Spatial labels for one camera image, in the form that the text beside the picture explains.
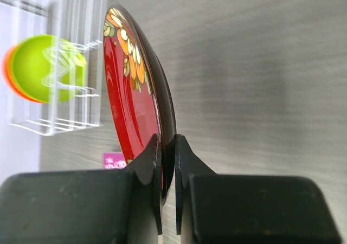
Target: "plastic dish rack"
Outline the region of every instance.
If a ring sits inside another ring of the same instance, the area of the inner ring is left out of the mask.
[[[100,126],[101,86],[104,69],[102,34],[107,0],[13,0],[12,45],[20,43],[26,25],[26,36],[52,34],[52,48],[56,55],[61,38],[74,44],[86,59],[86,86],[62,84],[59,57],[50,63],[49,103],[39,104],[8,95],[8,120],[43,136]],[[67,89],[74,97],[59,102],[59,90]]]

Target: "lacquered plate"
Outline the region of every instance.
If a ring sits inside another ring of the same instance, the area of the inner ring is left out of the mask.
[[[156,54],[120,5],[110,7],[105,17],[104,61],[113,121],[125,159],[132,161],[151,136],[159,134],[166,198],[175,164],[172,98]]]

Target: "green plate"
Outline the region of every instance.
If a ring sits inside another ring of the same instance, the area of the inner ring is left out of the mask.
[[[38,35],[22,42],[13,54],[9,75],[17,88],[26,96],[47,103],[54,76],[50,72],[51,63],[56,62],[55,36]],[[77,47],[61,39],[58,75],[60,82],[70,84],[70,72],[75,66],[75,85],[85,82],[86,60]],[[71,98],[70,90],[59,89],[59,100]]]

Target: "orange flower motif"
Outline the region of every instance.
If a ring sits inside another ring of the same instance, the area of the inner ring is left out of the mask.
[[[128,56],[128,61],[124,62],[124,74],[127,76],[130,73],[131,78],[139,82],[136,88],[141,91],[140,84],[148,81],[143,58],[124,16],[119,10],[112,8],[106,16],[104,35],[112,37],[115,34],[114,27],[118,29],[117,39],[119,45],[122,47],[125,55]]]

